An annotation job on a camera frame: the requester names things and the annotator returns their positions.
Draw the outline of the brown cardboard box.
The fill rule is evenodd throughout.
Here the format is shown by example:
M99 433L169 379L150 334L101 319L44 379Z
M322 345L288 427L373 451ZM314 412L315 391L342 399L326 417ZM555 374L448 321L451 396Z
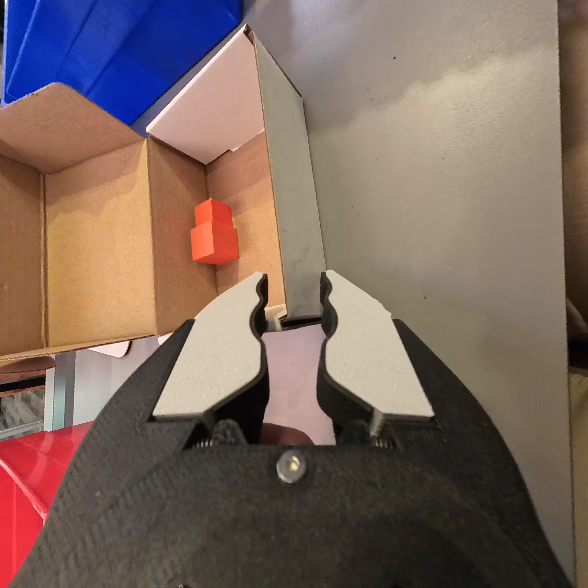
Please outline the brown cardboard box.
M42 138L5 155L1 139L2 365L165 336L257 271L282 320L320 315L326 267L303 100L248 25L232 36L243 27L275 64L259 58L266 129L235 152L206 164L101 108L131 144L110 133L59 149ZM195 206L210 198L231 207L238 232L239 259L223 265L192 259Z

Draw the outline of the white table leg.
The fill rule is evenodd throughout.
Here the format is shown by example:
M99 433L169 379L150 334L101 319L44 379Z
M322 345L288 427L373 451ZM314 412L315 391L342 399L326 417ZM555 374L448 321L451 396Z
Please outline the white table leg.
M76 352L55 356L45 374L43 430L52 432L74 425Z

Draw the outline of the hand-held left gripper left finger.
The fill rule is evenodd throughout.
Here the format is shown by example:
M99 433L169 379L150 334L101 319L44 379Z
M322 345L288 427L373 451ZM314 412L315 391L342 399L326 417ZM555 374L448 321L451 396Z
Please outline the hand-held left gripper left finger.
M269 402L266 331L268 276L255 272L224 291L194 319L153 409L157 421L194 418L207 432L239 424L259 443Z

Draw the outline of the red plastic container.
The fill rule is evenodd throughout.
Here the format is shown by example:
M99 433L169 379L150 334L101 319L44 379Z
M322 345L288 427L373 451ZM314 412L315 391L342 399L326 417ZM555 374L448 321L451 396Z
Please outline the red plastic container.
M8 587L29 555L92 423L1 442L1 587Z

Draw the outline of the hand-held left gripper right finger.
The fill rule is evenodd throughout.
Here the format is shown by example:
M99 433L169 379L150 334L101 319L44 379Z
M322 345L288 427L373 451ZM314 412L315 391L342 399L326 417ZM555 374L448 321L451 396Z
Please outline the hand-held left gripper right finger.
M393 422L433 424L432 404L385 306L334 270L320 276L320 303L318 404L334 436L356 422L369 437Z

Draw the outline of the blue plastic bin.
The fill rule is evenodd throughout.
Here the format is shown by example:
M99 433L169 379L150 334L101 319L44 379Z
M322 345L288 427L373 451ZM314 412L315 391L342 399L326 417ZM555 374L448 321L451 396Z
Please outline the blue plastic bin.
M7 1L2 148L59 149L132 132L204 163L265 131L263 63L238 30L151 120L151 106L237 25L240 1Z

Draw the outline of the red cube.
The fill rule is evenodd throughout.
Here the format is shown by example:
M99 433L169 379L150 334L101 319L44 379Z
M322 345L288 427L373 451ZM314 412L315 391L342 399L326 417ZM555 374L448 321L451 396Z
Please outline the red cube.
M190 230L192 259L223 265L239 259L238 232L233 226L208 221Z
M202 226L210 222L233 227L231 207L212 198L195 206L195 226Z

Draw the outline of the brown round stool seat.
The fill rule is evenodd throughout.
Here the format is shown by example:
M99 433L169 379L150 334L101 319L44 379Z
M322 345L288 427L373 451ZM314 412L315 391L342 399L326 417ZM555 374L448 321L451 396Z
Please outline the brown round stool seat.
M1 397L43 390L47 371L55 366L56 361L51 356L22 359L1 366Z

